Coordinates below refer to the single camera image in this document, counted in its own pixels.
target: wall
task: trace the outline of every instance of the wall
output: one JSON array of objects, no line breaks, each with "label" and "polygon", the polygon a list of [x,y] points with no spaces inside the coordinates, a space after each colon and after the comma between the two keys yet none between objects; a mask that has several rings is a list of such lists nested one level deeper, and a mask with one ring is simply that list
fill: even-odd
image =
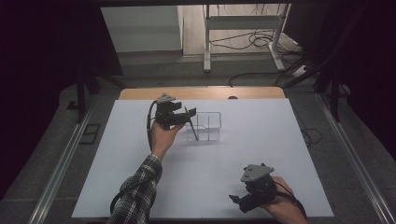
[{"label": "wall", "polygon": [[181,49],[177,7],[102,7],[116,52]]}]

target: hand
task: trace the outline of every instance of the hand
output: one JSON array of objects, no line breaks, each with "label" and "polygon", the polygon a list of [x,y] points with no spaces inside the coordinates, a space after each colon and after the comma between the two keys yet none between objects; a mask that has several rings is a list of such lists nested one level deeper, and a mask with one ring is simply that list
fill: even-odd
[{"label": "hand", "polygon": [[[293,194],[293,190],[288,186],[288,184],[286,184],[285,180],[282,177],[273,176],[273,179],[276,183],[279,183],[283,187],[285,187],[285,189],[287,189],[289,192],[276,184],[277,191],[291,195]],[[262,205],[262,208],[267,210],[267,212],[271,214],[271,216],[273,216],[277,221],[282,224],[308,223],[301,210],[289,199],[286,199],[284,197],[276,196],[272,202]]]},{"label": "hand", "polygon": [[165,130],[159,123],[153,122],[151,125],[151,139],[152,139],[152,150],[151,154],[157,156],[160,160],[166,154],[169,147],[172,146],[175,141],[177,132],[182,129],[184,124],[179,124],[171,128],[170,130]]}]

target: floor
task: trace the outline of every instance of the floor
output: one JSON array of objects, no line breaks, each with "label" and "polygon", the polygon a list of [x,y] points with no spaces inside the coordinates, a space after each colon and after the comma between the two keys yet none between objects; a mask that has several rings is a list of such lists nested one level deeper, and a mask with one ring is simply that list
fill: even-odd
[{"label": "floor", "polygon": [[[233,12],[228,7],[226,10],[228,13]],[[191,55],[167,54],[166,52],[119,54],[124,76],[117,78],[128,86],[136,88],[229,86],[231,78],[235,86],[272,86],[278,79],[279,73],[276,72],[272,58],[265,52],[260,51],[259,54],[249,55],[213,52],[217,55],[212,58],[211,73],[203,71],[202,56],[192,50]],[[299,56],[285,57],[287,57],[286,61],[295,62]],[[286,61],[284,64],[289,66],[290,63]],[[87,93],[88,106],[91,109],[87,124],[91,127],[98,127],[98,135],[94,137],[85,133],[79,139],[79,144],[70,158],[64,176],[59,180],[59,186],[53,192],[53,201],[49,202],[46,207],[48,210],[43,213],[43,223],[94,222],[94,220],[73,219],[71,214],[100,144],[111,108],[121,91],[118,86],[105,79],[98,78],[98,81],[102,87],[101,92],[99,94]],[[387,223],[381,220],[376,212],[373,198],[362,184],[363,180],[359,171],[355,169],[331,120],[326,116],[327,108],[319,99],[326,101],[327,95],[318,97],[312,88],[314,82],[315,78],[311,77],[293,88],[284,89],[293,105],[302,134],[308,133],[310,136],[311,140],[307,140],[307,150],[316,166],[334,212],[334,217],[311,217],[308,219],[309,222]],[[7,195],[0,202],[2,223],[27,223],[29,221],[37,202],[40,202],[48,186],[54,168],[57,167],[59,159],[62,158],[66,146],[78,127],[76,124],[78,112],[68,109],[70,102],[76,100],[75,85],[66,88],[60,95],[60,105],[52,123]],[[390,212],[394,214],[396,211],[396,162],[354,114],[347,104],[347,98],[341,98],[339,105],[340,124],[350,144],[364,164],[367,174],[379,189]]]}]

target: white tabletop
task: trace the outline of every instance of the white tabletop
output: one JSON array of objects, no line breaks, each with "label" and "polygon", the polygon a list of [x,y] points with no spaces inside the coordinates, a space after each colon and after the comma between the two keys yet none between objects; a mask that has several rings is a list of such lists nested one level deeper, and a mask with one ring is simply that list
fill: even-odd
[{"label": "white tabletop", "polygon": [[[72,217],[110,216],[120,185],[149,154],[146,117],[151,102],[116,101]],[[198,112],[220,112],[220,139],[193,142],[187,141],[186,130],[177,134],[163,159],[150,218],[269,217],[262,209],[244,214],[228,196],[245,196],[243,168],[262,162],[275,168],[272,175],[286,179],[309,217],[333,216],[288,99],[181,102]]]}]

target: gray floor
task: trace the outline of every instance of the gray floor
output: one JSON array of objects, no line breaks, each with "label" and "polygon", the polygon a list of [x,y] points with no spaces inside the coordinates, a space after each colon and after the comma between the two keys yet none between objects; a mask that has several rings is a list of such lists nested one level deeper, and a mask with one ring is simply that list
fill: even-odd
[{"label": "gray floor", "polygon": [[[120,61],[124,77],[118,77],[118,79],[137,88],[228,86],[229,78],[234,75],[267,73],[276,70],[267,54],[214,57],[211,73],[203,72],[203,62],[200,57],[121,54]],[[98,79],[102,90],[96,95],[89,124],[100,124],[99,135],[94,144],[77,147],[44,223],[87,223],[85,220],[71,218],[71,214],[90,170],[111,108],[120,94],[117,86],[101,78]],[[249,75],[237,78],[233,84],[235,86],[271,86],[275,79],[276,76],[272,74]],[[314,81],[311,78],[291,89],[284,90],[294,107],[301,128],[307,129],[313,142],[321,139],[318,143],[312,144],[308,151],[335,217],[309,218],[309,222],[381,223],[342,145],[326,119],[318,97],[312,90]],[[29,220],[53,168],[76,127],[78,112],[66,110],[69,102],[76,100],[76,86],[71,86],[62,92],[60,106],[52,123],[31,159],[0,202],[1,223],[26,223]],[[356,117],[344,98],[340,100],[339,112],[346,134],[394,213],[396,211],[396,162]],[[89,135],[83,136],[81,141],[89,142],[91,138]]]}]

